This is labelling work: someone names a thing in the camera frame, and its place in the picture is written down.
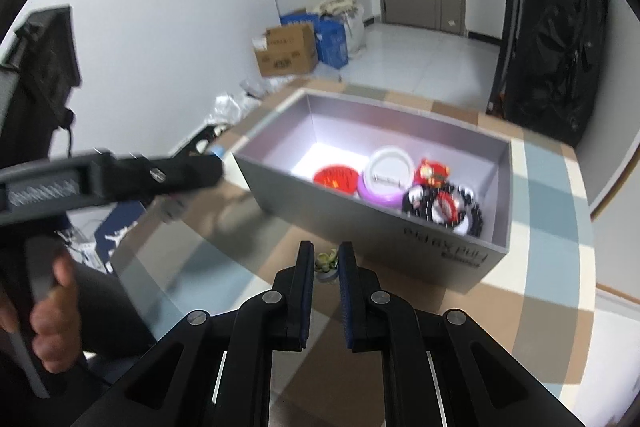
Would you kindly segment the person's left hand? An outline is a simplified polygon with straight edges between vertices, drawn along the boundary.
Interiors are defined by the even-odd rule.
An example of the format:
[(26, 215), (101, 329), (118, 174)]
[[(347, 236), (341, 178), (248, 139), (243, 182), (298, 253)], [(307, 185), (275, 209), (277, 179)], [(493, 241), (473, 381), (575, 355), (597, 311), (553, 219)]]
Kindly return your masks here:
[(82, 355), (78, 287), (74, 262), (66, 248), (59, 249), (52, 263), (56, 284), (29, 315), (35, 332), (32, 349), (51, 374), (68, 371)]

